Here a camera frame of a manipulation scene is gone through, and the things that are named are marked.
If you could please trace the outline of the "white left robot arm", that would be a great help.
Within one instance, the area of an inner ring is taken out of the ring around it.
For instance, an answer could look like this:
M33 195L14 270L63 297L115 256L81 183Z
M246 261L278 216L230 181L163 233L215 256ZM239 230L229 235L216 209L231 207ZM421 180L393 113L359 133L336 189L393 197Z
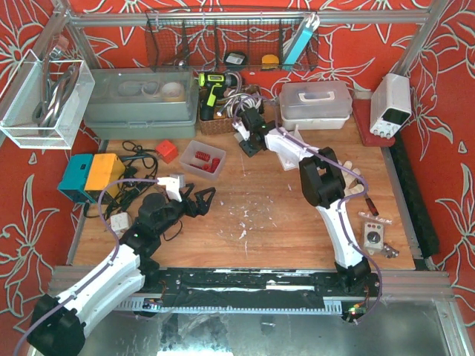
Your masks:
M160 265L151 257L167 230L184 216L209 212L216 189L194 192L175 178L157 180L166 192L148 194L131 227L112 252L79 282L55 297L37 302L26 341L43 355L77 355L96 325L124 299L160 279Z

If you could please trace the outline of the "large red spring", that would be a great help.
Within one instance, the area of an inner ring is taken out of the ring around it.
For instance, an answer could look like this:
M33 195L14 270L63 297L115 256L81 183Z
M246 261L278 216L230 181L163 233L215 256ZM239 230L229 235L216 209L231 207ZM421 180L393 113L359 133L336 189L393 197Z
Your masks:
M196 151L194 157L204 162L208 162L210 160L210 155L202 151Z

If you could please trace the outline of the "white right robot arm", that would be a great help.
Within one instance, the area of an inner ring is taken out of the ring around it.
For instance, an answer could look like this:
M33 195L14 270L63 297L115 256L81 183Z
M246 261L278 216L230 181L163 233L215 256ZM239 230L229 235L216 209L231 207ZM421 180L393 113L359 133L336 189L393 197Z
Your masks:
M358 244L346 208L348 200L367 192L365 178L340 164L332 148L307 144L296 131L287 131L276 120L266 122L255 108L234 117L232 127L247 156L268 150L298 168L304 198L316 208L327 228L343 287L351 291L366 282L372 267L380 287L381 269Z

